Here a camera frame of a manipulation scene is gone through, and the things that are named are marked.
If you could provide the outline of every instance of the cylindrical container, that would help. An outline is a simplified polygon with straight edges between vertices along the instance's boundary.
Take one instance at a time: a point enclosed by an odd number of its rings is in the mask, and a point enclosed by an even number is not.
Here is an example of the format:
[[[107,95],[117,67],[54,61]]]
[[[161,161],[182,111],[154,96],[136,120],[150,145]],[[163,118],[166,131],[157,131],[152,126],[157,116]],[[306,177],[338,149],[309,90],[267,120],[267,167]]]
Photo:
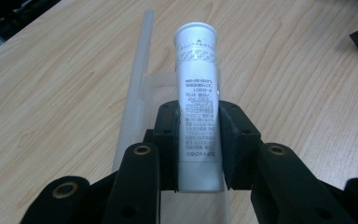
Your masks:
[[[179,91],[178,184],[182,192],[224,190],[218,118],[217,34],[192,22],[175,34]]]

